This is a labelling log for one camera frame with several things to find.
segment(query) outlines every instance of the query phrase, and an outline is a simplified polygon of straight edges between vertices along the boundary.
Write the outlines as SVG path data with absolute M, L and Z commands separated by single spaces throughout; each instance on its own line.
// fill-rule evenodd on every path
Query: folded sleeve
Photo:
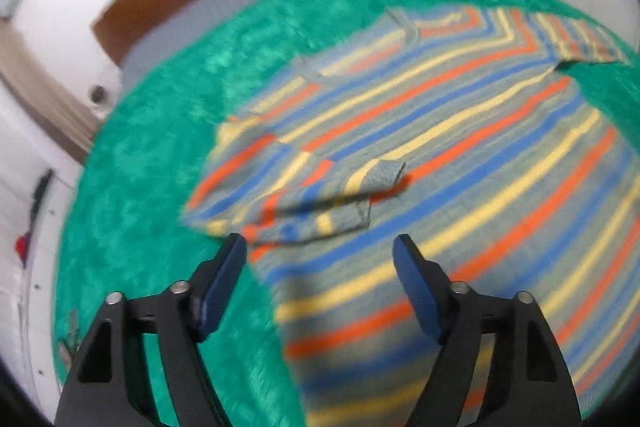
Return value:
M 185 225 L 250 243 L 296 243 L 369 225 L 369 196 L 399 182 L 402 162 L 332 162 L 279 142 L 250 120 L 225 124 L 185 205 Z
M 628 63 L 613 36 L 600 26 L 549 13 L 533 14 L 530 20 L 562 61 Z

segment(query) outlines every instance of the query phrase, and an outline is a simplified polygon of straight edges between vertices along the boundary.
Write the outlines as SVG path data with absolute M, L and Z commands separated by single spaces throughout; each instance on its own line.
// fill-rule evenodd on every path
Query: metal bolt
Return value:
M 455 281 L 451 283 L 451 290 L 453 293 L 460 293 L 461 295 L 464 295 L 465 293 L 468 293 L 470 289 L 471 286 L 466 282 Z
M 523 304 L 531 304 L 534 301 L 533 295 L 526 291 L 516 293 L 516 297 L 518 298 L 518 301 Z
M 171 293 L 185 293 L 189 289 L 189 283 L 187 281 L 176 281 L 174 282 L 169 289 Z
M 120 292 L 111 292 L 104 300 L 108 305 L 117 304 L 122 301 L 124 295 Z

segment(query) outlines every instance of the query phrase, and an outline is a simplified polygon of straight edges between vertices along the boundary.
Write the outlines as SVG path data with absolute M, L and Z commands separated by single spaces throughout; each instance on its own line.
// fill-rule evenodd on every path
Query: striped shirt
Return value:
M 626 58 L 584 21 L 393 9 L 219 126 L 183 219 L 252 245 L 310 427 L 398 425 L 425 384 L 437 346 L 396 275 L 399 233 L 480 293 L 531 291 L 583 411 L 610 389 L 611 353 L 639 340 L 640 163 L 556 71 L 573 60 Z

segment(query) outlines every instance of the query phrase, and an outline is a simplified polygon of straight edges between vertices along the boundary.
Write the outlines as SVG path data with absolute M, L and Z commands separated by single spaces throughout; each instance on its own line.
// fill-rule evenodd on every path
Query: garment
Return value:
M 400 424 L 424 387 L 436 346 L 397 279 L 398 233 L 480 293 L 531 291 L 574 380 L 595 374 L 613 337 L 593 328 L 640 300 L 640 164 L 556 71 L 570 60 L 626 59 L 549 14 L 391 10 L 219 127 L 184 221 L 254 245 L 310 427 Z

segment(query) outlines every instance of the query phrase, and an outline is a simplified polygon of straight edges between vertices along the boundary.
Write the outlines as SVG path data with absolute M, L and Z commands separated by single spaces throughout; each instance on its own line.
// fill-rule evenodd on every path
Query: bed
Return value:
M 452 1 L 585 17 L 558 0 L 115 0 L 94 33 L 122 67 L 127 94 L 97 138 L 65 227 L 55 338 L 67 334 L 72 310 L 85 331 L 107 293 L 151 295 L 187 279 L 216 251 L 219 241 L 180 226 L 178 214 L 210 150 L 214 126 L 276 71 L 296 55 L 343 42 L 385 7 Z M 640 149 L 634 118 L 639 62 L 620 46 L 633 69 L 575 64 L 566 70 Z M 268 292 L 245 269 L 220 331 L 201 346 L 234 425 L 305 424 L 272 312 Z M 625 360 L 638 334 L 630 338 Z M 145 338 L 154 396 L 162 421 L 176 425 L 154 342 Z M 581 406 L 588 413 L 597 404 L 592 397 Z

